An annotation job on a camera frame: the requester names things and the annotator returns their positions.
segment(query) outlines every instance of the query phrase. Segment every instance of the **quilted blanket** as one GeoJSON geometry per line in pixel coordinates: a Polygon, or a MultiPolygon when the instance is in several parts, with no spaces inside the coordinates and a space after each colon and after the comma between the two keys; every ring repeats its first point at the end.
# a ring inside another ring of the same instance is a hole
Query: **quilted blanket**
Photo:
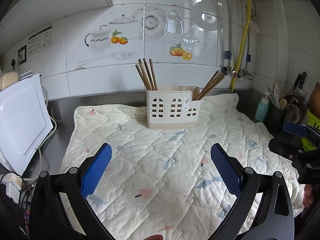
{"type": "MultiPolygon", "coordinates": [[[[112,160],[87,200],[118,240],[158,233],[172,240],[209,238],[236,199],[210,159],[214,143],[257,173],[281,171],[299,213],[303,187],[297,171],[270,152],[272,135],[236,110],[238,100],[237,94],[206,97],[197,126],[180,130],[146,128],[146,107],[80,106],[60,172],[79,167],[102,143],[111,145],[112,160]]],[[[241,232],[250,227],[260,199],[257,195],[241,232]]],[[[82,232],[65,196],[63,203],[74,228],[82,232]]]]}

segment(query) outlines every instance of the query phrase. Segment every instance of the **instruction sticker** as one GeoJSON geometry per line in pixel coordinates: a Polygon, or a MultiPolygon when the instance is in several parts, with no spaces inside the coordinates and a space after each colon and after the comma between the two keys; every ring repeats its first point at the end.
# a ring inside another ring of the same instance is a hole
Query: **instruction sticker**
{"type": "Polygon", "coordinates": [[[189,101],[190,101],[190,97],[189,97],[189,96],[185,96],[185,97],[183,98],[182,111],[188,110],[189,101]]]}
{"type": "Polygon", "coordinates": [[[35,52],[40,51],[51,46],[52,38],[52,26],[37,32],[36,34],[29,37],[28,40],[28,55],[32,55],[35,52]]]}

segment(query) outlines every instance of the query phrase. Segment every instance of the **yellow hose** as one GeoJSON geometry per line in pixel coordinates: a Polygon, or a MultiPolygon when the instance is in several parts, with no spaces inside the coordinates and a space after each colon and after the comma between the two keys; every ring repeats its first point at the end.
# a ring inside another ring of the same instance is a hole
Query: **yellow hose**
{"type": "MultiPolygon", "coordinates": [[[[235,71],[237,73],[238,73],[240,65],[241,65],[241,60],[242,60],[242,55],[243,55],[244,45],[245,45],[245,39],[247,38],[247,32],[248,32],[248,28],[249,28],[249,24],[250,24],[250,18],[251,18],[251,0],[247,0],[247,20],[245,22],[244,30],[242,32],[240,49],[239,49],[236,68],[235,68],[235,71]]],[[[232,92],[235,90],[236,79],[237,79],[236,77],[231,79],[230,89],[232,92]]]]}

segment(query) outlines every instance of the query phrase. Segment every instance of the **utensil holder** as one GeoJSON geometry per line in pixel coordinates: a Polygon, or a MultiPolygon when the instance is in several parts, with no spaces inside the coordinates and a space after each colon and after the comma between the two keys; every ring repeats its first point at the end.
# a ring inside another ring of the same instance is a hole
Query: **utensil holder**
{"type": "Polygon", "coordinates": [[[159,87],[147,90],[147,115],[150,129],[179,129],[196,126],[201,100],[192,101],[198,87],[159,87]]]}
{"type": "Polygon", "coordinates": [[[270,103],[266,119],[263,123],[269,131],[278,130],[282,127],[286,114],[287,114],[286,109],[284,110],[278,109],[273,104],[270,103]]]}

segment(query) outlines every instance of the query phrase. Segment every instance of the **lime green plastic basket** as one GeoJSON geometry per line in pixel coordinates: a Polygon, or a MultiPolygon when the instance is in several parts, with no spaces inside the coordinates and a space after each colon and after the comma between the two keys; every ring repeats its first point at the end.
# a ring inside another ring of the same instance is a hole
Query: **lime green plastic basket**
{"type": "MultiPolygon", "coordinates": [[[[311,113],[310,109],[307,110],[307,115],[308,115],[308,124],[319,129],[320,119],[316,117],[313,113],[311,113]]],[[[311,151],[316,149],[316,147],[314,147],[313,144],[305,137],[301,138],[301,142],[302,142],[303,149],[305,151],[311,151]]]]}

